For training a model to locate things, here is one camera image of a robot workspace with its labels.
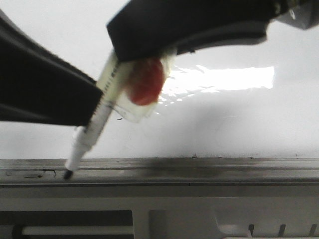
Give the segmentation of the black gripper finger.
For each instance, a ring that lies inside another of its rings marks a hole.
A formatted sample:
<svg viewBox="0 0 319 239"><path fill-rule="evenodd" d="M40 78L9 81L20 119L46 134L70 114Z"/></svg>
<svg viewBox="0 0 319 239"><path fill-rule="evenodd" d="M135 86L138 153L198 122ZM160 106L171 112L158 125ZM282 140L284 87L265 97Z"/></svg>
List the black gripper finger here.
<svg viewBox="0 0 319 239"><path fill-rule="evenodd" d="M86 125L102 91L0 13L0 119Z"/></svg>
<svg viewBox="0 0 319 239"><path fill-rule="evenodd" d="M132 0L107 24L121 61L235 44L257 44L282 12L279 0Z"/></svg>

